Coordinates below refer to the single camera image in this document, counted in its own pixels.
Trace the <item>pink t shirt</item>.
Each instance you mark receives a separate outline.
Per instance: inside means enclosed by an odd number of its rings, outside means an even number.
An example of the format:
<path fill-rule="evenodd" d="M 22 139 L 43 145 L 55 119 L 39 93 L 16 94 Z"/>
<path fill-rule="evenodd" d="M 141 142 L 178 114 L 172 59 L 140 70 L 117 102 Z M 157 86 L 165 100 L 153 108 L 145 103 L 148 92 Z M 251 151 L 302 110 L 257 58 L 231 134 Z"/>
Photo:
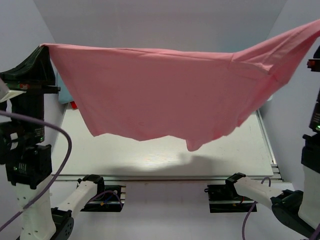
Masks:
<path fill-rule="evenodd" d="M 48 49 L 93 136 L 172 136 L 193 152 L 232 133 L 286 85 L 319 35 L 315 20 L 234 53 Z"/>

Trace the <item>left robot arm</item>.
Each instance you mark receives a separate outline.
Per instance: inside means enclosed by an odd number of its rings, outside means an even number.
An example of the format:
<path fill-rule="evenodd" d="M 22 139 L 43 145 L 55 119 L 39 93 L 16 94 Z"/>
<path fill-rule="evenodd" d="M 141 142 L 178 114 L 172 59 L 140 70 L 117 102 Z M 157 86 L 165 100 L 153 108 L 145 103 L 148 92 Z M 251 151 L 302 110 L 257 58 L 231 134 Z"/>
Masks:
<path fill-rule="evenodd" d="M 44 121 L 44 96 L 59 91 L 47 46 L 0 74 L 0 114 L 8 117 L 0 125 L 0 163 L 16 192 L 21 240 L 68 239 L 78 213 L 105 189 L 101 176 L 87 175 L 66 201 L 51 206 L 50 187 L 58 173 L 52 169 L 51 145 L 43 144 L 45 129 L 65 131 Z"/>

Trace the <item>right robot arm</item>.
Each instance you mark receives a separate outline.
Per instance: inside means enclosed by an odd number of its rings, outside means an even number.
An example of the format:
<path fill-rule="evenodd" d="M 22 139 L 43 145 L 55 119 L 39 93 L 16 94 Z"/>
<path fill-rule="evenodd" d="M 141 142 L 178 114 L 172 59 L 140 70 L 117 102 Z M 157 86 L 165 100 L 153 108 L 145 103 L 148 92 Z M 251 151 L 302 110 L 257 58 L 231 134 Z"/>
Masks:
<path fill-rule="evenodd" d="M 269 208 L 276 219 L 309 240 L 320 238 L 320 102 L 314 106 L 301 153 L 304 171 L 303 190 L 280 190 L 247 177 L 242 173 L 230 176 L 225 184 L 234 196 L 248 197 L 253 203 Z"/>

